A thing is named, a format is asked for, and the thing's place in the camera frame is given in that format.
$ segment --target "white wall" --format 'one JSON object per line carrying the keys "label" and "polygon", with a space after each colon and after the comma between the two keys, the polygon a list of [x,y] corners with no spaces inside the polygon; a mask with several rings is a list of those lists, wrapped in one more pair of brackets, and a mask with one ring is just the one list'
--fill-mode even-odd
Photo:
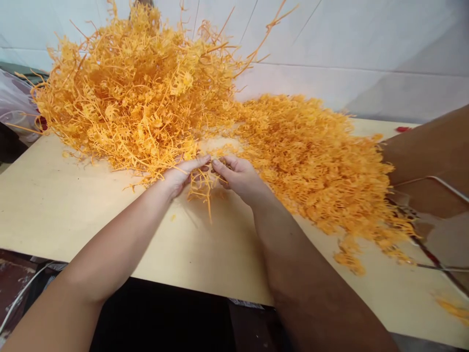
{"label": "white wall", "polygon": [[[179,20],[178,0],[154,0]],[[238,79],[240,99],[302,93],[361,117],[425,122],[469,103],[469,1],[288,0],[299,9],[276,26],[259,52],[264,62]],[[118,0],[120,17],[128,0]],[[243,55],[262,40],[281,0],[186,0],[187,28],[203,19],[226,26]],[[106,0],[14,0],[0,3],[0,60],[49,70],[45,48],[56,32],[79,41],[105,25]]]}

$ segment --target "brown cardboard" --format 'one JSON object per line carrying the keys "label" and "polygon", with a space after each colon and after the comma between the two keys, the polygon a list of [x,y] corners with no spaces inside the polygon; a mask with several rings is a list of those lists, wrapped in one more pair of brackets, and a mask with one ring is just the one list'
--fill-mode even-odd
{"label": "brown cardboard", "polygon": [[[396,168],[390,198],[417,214],[427,249],[445,266],[469,267],[469,204],[427,178],[469,195],[469,105],[388,139],[383,157]],[[469,291],[469,273],[452,275]]]}

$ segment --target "plastic bag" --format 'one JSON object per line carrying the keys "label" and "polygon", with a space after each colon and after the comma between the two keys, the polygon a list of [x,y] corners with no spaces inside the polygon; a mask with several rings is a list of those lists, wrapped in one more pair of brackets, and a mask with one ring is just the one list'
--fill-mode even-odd
{"label": "plastic bag", "polygon": [[[31,86],[18,77],[0,69],[0,122],[37,131],[34,121],[39,115],[37,106],[29,93]],[[39,134],[8,126],[21,139],[34,142]]]}

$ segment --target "orange plastic scrap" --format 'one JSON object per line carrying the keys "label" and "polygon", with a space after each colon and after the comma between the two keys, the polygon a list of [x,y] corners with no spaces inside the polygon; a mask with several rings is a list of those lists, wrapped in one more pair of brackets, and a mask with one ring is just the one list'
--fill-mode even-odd
{"label": "orange plastic scrap", "polygon": [[[359,237],[406,261],[395,244],[414,233],[385,200],[393,167],[382,163],[381,136],[352,136],[349,117],[318,99],[263,95],[238,102],[234,78],[256,62],[259,48],[236,60],[237,48],[208,21],[193,41],[183,23],[177,30],[163,24],[156,8],[136,4],[120,20],[112,4],[107,26],[81,44],[61,39],[59,54],[49,50],[49,80],[32,89],[63,143],[106,158],[115,170],[135,170],[148,186],[182,153],[194,158],[200,141],[235,138],[239,149],[226,145],[211,151],[214,157],[249,159],[290,212],[327,234],[343,229],[348,237],[335,256],[339,263],[364,273],[354,245]],[[280,12],[266,36],[285,16]],[[211,218],[211,195],[224,180],[202,170],[190,177],[188,197],[203,199]]]}
{"label": "orange plastic scrap", "polygon": [[469,310],[457,307],[442,297],[436,297],[436,302],[449,314],[454,315],[461,321],[461,323],[469,327]]}

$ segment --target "light wooden tabletop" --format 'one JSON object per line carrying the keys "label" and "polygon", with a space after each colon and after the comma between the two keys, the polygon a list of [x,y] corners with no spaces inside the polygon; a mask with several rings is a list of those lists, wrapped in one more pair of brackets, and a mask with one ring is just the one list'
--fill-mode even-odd
{"label": "light wooden tabletop", "polygon": [[[354,119],[356,135],[385,138],[404,123]],[[63,158],[52,135],[42,137],[0,175],[0,247],[69,262],[107,222],[142,191],[122,190],[138,178]],[[168,285],[271,305],[262,255],[250,209],[229,192],[214,199],[213,225],[206,205],[182,195],[174,201],[133,276]],[[337,237],[296,217],[307,236],[376,313],[389,331],[469,348],[469,328],[449,315],[433,294],[462,301],[445,275],[397,265],[371,243],[362,242],[367,274],[357,277],[332,259]],[[404,251],[430,264],[410,243]]]}

